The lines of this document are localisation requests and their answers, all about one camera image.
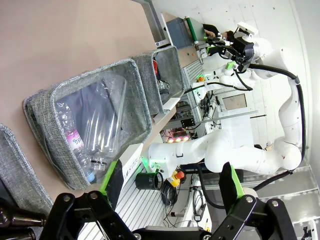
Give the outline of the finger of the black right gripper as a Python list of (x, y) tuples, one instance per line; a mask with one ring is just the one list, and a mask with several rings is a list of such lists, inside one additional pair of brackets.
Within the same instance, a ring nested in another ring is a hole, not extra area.
[(212, 47), (223, 47), (223, 46), (231, 46), (233, 42), (235, 41), (235, 37), (212, 37), (212, 36), (207, 36), (205, 37), (205, 42), (208, 43)]
[(233, 47), (224, 45), (209, 46), (206, 48), (206, 53), (211, 56), (218, 54), (225, 60), (235, 60), (238, 56), (238, 52)]

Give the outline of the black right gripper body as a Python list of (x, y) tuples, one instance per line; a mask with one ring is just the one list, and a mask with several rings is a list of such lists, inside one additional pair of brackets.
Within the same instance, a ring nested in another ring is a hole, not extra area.
[(255, 55), (254, 43), (247, 42), (242, 37), (237, 37), (231, 44), (231, 48), (231, 59), (238, 64), (237, 70), (239, 72), (244, 72), (251, 64)]

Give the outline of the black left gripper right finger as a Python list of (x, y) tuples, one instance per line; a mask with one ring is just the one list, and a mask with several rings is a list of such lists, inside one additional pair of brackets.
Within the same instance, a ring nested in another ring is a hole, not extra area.
[(218, 184), (226, 217), (211, 240), (235, 240), (245, 226), (255, 228), (261, 240), (297, 239), (284, 202), (277, 198), (263, 202), (245, 194), (229, 162), (223, 165)]

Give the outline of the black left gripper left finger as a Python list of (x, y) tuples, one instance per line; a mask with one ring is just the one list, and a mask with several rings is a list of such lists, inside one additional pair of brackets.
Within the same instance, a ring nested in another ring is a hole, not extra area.
[(122, 163), (113, 161), (101, 190), (75, 197), (61, 193), (55, 200), (42, 231), (43, 240), (77, 240), (85, 223), (96, 223), (108, 240), (139, 240), (115, 212), (124, 183)]

